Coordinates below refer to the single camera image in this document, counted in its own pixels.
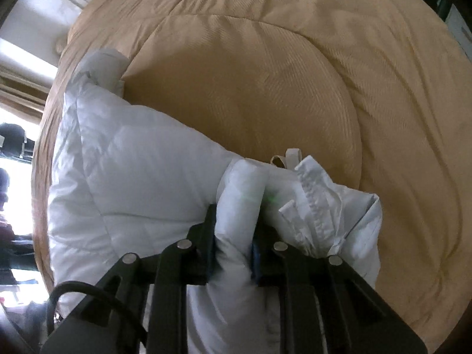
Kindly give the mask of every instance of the tan comforter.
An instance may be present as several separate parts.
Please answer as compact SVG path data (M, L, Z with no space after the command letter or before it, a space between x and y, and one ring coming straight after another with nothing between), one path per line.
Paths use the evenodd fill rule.
M35 248L65 85L89 48L133 61L125 99L244 157L288 147L381 197L377 290L434 350L472 297L472 66L421 0L93 0L37 142Z

